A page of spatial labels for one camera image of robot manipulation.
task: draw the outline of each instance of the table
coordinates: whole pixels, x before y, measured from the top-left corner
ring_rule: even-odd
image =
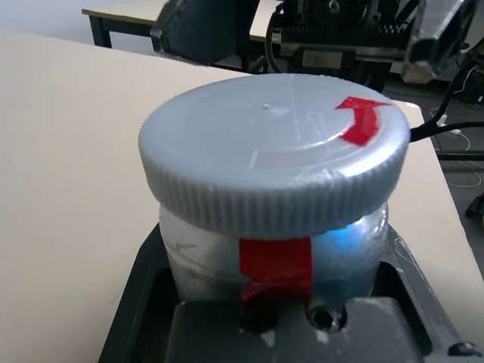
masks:
[[[9,31],[0,47],[0,356],[91,363],[157,222],[141,124],[175,95],[243,74]],[[410,147],[390,221],[461,336],[484,347],[484,282],[429,140]]]
[[[111,48],[109,32],[149,37],[151,27],[167,2],[168,0],[142,0],[101,8],[84,8],[82,13],[89,16],[94,43]],[[260,0],[250,28],[250,40],[265,42],[268,21],[278,3],[276,0]]]
[[[168,0],[144,0],[82,9],[89,16],[95,45],[111,48],[110,32],[150,36],[162,7]]]

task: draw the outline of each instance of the gray lid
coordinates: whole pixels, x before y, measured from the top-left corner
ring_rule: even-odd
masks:
[[[383,204],[408,139],[400,109],[369,88],[269,74],[173,98],[144,123],[139,148],[171,213],[210,231],[280,239],[342,228]]]

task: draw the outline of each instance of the red tape strip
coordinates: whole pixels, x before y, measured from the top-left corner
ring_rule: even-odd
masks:
[[[267,297],[302,296],[312,290],[311,238],[292,240],[239,240],[240,273],[249,283],[245,301]]]
[[[355,113],[355,125],[350,127],[341,138],[358,146],[365,146],[380,129],[378,115],[375,110],[378,106],[386,106],[384,102],[365,100],[364,98],[348,97],[337,109],[351,108]]]

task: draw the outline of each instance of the plastic jar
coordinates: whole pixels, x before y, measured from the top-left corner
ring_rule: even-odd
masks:
[[[409,128],[381,94],[271,74],[196,88],[139,136],[182,299],[367,296]]]

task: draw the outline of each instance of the arrow sticker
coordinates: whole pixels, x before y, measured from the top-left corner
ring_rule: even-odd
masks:
[[[341,138],[358,146],[365,146],[378,132],[378,115],[375,110],[379,106],[390,106],[384,102],[365,100],[364,98],[348,97],[336,109],[351,108],[355,114],[355,125],[345,131]]]

